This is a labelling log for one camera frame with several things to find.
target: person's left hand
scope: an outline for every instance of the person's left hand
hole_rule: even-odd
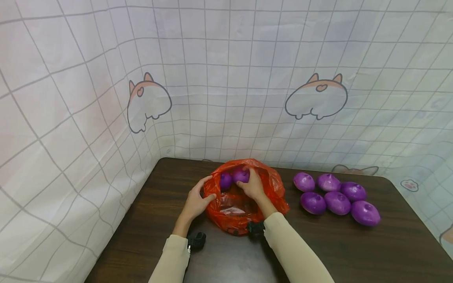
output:
[[[186,217],[189,220],[193,220],[198,215],[202,214],[205,211],[206,207],[216,199],[216,194],[211,194],[205,198],[202,198],[200,195],[201,188],[207,180],[211,180],[212,176],[207,176],[198,181],[198,183],[189,191],[187,196],[186,204],[184,205],[181,216]]]

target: purple vegetable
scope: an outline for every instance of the purple vegetable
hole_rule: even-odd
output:
[[[354,182],[344,182],[341,184],[340,191],[350,200],[350,201],[364,201],[366,199],[365,189]]]
[[[299,190],[303,192],[314,191],[314,180],[313,178],[304,172],[299,172],[294,176],[293,183]]]
[[[340,181],[332,174],[323,174],[319,176],[317,183],[318,187],[326,192],[339,191],[341,185]]]
[[[222,172],[220,175],[220,191],[224,192],[231,187],[233,177],[228,172]]]
[[[356,201],[352,204],[351,214],[354,219],[365,226],[376,226],[381,216],[374,205],[367,201]]]
[[[249,182],[249,177],[250,177],[250,172],[249,170],[242,170],[242,167],[237,167],[233,171],[233,181],[234,183],[237,183],[238,181],[241,181],[243,183],[248,183]]]
[[[351,210],[351,202],[340,192],[328,192],[324,200],[327,208],[335,214],[346,215]]]
[[[326,211],[326,201],[315,192],[306,192],[300,197],[300,204],[311,214],[320,215]]]

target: white backdrop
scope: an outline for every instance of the white backdrop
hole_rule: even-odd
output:
[[[162,157],[376,174],[453,257],[453,0],[2,0],[0,282],[82,282]]]

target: hand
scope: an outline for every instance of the hand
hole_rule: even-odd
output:
[[[266,195],[264,194],[263,183],[261,182],[261,178],[258,176],[255,169],[250,166],[245,166],[242,170],[249,170],[249,182],[243,183],[238,181],[236,185],[243,189],[244,193],[255,201],[259,198],[265,197]]]
[[[255,169],[250,166],[245,166],[243,170],[249,170],[249,182],[243,183],[239,181],[236,185],[243,189],[244,193],[246,193],[246,195],[258,204],[261,212],[263,213],[264,219],[267,219],[273,213],[276,213],[277,209],[264,193],[263,183],[261,182],[261,178],[258,176]]]
[[[186,204],[184,205],[181,216],[184,216],[191,221],[202,214],[210,202],[216,199],[216,194],[211,194],[205,198],[200,195],[201,188],[207,180],[211,180],[212,176],[207,176],[198,181],[198,183],[189,191],[187,196]]]
[[[187,237],[190,224],[198,215],[202,214],[208,204],[216,199],[216,194],[211,194],[205,198],[200,195],[201,188],[207,180],[211,180],[212,176],[207,176],[198,181],[198,183],[189,191],[187,196],[186,204],[184,205],[183,211],[176,220],[174,226],[173,235],[178,235],[183,238]]]

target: paw print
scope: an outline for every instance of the paw print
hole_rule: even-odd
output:
[[[401,181],[403,188],[408,189],[411,192],[419,190],[419,185],[414,180],[403,180]]]

